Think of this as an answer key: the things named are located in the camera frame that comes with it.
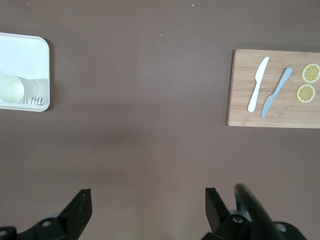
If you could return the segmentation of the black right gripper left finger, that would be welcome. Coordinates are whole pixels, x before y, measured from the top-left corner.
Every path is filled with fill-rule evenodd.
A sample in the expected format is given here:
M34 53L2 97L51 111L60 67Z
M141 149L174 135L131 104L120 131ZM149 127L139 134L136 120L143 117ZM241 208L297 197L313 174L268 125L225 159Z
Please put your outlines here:
M78 240L92 216L91 189L82 189L56 217L17 235L18 240Z

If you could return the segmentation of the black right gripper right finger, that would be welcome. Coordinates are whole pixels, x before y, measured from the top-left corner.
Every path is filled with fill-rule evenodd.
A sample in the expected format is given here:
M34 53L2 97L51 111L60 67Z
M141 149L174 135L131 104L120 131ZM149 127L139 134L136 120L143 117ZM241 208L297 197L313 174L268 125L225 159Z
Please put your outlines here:
M204 240L259 240L260 236L247 212L228 210L218 191L205 189L205 214L211 229Z

